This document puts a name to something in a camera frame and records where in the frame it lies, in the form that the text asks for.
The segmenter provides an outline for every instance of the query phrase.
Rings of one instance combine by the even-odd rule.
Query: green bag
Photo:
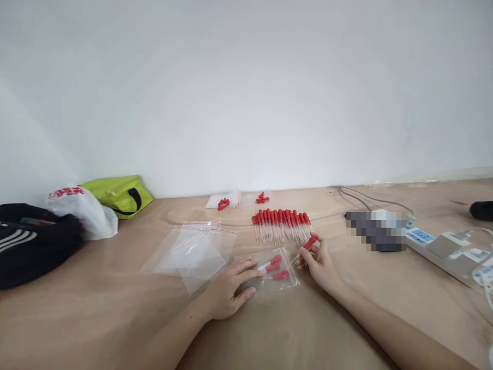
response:
[[[139,175],[97,179],[81,186],[89,190],[102,205],[113,209],[119,219],[135,216],[153,200],[142,186]]]

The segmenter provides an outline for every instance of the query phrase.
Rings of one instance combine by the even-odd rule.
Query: black bag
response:
[[[81,231],[71,214],[58,217],[25,203],[0,206],[0,290],[61,265],[80,248]]]

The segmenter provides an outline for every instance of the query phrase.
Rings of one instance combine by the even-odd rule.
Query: cable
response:
[[[465,239],[467,239],[470,236],[468,233],[473,232],[474,230],[481,230],[481,231],[484,231],[485,233],[490,234],[491,236],[493,236],[493,231],[491,231],[489,229],[486,229],[486,228],[480,228],[480,227],[473,227],[473,230],[463,231],[463,232],[458,233],[458,234],[467,235],[467,237],[465,238]],[[484,289],[484,295],[486,297],[486,301],[488,302],[489,308],[493,311],[493,302],[491,301],[491,296],[490,296],[491,293],[488,290],[488,288],[486,288],[486,280],[484,278],[483,271],[482,270],[478,270],[478,273],[481,276],[481,280],[483,281],[483,289]],[[493,345],[488,350],[488,359],[489,359],[489,366],[493,370]]]
[[[339,191],[341,193],[346,194],[346,195],[349,195],[350,197],[353,197],[354,199],[359,200],[361,203],[363,203],[365,205],[366,208],[368,208],[368,211],[371,212],[370,206],[364,200],[362,200],[361,198],[358,198],[356,195],[352,195],[352,194],[346,193],[344,190],[342,190],[342,188],[345,188],[345,187],[339,187]]]
[[[413,211],[412,209],[410,209],[409,207],[406,207],[406,206],[405,206],[405,205],[403,205],[403,204],[400,204],[400,203],[397,203],[397,202],[392,202],[392,201],[390,201],[390,200],[383,200],[383,199],[373,198],[373,197],[371,197],[371,196],[366,195],[365,193],[362,193],[362,192],[361,192],[361,191],[359,191],[359,190],[356,190],[356,189],[348,188],[348,187],[346,187],[346,186],[339,185],[339,190],[340,190],[342,193],[344,193],[344,194],[346,194],[346,195],[349,195],[350,197],[353,197],[353,198],[355,198],[355,199],[359,200],[359,201],[360,201],[361,203],[363,203],[363,204],[366,206],[366,208],[368,208],[370,211],[371,211],[371,208],[370,208],[370,207],[366,204],[366,202],[364,202],[362,199],[358,198],[358,197],[357,197],[357,196],[355,196],[355,195],[351,195],[351,194],[346,193],[345,191],[343,191],[343,190],[342,190],[342,188],[352,190],[352,191],[354,191],[354,192],[356,192],[356,193],[360,193],[361,195],[366,196],[368,199],[372,199],[372,200],[381,201],[381,202],[384,202],[384,203],[390,203],[390,204],[395,204],[395,205],[401,206],[402,208],[405,208],[405,209],[407,209],[409,212],[411,212],[413,216],[416,216],[416,214],[414,213],[414,211]]]

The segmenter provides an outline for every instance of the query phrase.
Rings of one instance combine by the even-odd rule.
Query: pile of droppers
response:
[[[286,238],[293,244],[305,244],[313,231],[306,212],[297,213],[296,210],[258,210],[252,221],[260,246],[266,243],[282,245]]]

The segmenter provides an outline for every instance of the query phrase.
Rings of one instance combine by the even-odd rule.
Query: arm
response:
[[[253,287],[245,289],[237,296],[235,291],[245,281],[262,276],[258,270],[246,270],[256,263],[249,257],[229,265],[202,295],[162,328],[121,368],[173,370],[208,321],[227,319],[253,297]]]
[[[442,344],[351,289],[339,276],[324,240],[310,253],[301,248],[298,269],[309,267],[313,279],[333,296],[402,369],[475,369]]]

